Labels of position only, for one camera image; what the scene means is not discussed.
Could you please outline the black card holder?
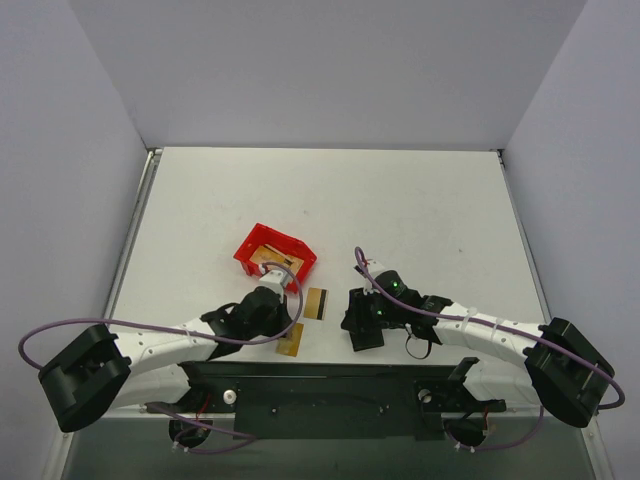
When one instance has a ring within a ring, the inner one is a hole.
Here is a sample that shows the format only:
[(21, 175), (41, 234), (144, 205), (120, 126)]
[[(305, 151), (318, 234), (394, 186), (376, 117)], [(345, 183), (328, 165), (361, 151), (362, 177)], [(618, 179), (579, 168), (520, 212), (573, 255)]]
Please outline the black card holder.
[(354, 352), (380, 348), (385, 345), (382, 330), (379, 328), (350, 332), (349, 336)]

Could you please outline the gold card front up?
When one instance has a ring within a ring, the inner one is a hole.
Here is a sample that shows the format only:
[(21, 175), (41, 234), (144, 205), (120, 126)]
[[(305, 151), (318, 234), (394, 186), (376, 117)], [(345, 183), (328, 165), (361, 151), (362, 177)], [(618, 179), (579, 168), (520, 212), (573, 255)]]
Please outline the gold card front up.
[(296, 323), (284, 336), (280, 337), (276, 344), (275, 352), (279, 355), (296, 357), (304, 331), (304, 325)]

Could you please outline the gold card stripe up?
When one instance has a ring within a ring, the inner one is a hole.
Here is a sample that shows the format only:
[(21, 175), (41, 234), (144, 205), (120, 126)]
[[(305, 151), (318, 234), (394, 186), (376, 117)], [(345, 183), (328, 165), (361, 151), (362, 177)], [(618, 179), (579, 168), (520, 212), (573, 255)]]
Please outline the gold card stripe up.
[(322, 321), (328, 304), (328, 290), (310, 287), (307, 292), (303, 316), (306, 319)]

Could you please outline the red plastic bin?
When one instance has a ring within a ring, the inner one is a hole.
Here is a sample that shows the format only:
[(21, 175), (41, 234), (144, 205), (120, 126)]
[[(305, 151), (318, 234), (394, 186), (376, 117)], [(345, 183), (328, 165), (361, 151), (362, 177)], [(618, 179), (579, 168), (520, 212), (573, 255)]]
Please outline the red plastic bin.
[(260, 274), (260, 265), (272, 261), (284, 264), (303, 282), (317, 261), (303, 241), (261, 223), (256, 223), (233, 255), (249, 276)]

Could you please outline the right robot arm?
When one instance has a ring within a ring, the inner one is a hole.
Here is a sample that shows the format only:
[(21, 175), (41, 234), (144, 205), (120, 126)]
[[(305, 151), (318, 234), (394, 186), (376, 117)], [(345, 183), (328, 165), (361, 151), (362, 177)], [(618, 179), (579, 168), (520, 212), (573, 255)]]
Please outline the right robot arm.
[(386, 329), (402, 329), (430, 345), (463, 347), (519, 368), (502, 375), (477, 363), (447, 383), (449, 402), (540, 405), (567, 425), (584, 428), (600, 410), (613, 367), (571, 322), (519, 323), (481, 314), (453, 300), (422, 295), (394, 270), (349, 292), (341, 322), (356, 351), (383, 346)]

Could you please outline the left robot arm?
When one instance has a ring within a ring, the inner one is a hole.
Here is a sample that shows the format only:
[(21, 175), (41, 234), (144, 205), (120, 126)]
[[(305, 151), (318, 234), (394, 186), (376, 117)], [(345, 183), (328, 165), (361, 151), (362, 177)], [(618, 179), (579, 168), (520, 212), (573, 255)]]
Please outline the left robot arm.
[(98, 323), (79, 334), (38, 373), (61, 431), (75, 432), (106, 412), (149, 402), (192, 412), (206, 397), (204, 384), (182, 366), (267, 343), (292, 328), (287, 300), (258, 287), (231, 303), (174, 327), (134, 327), (112, 333)]

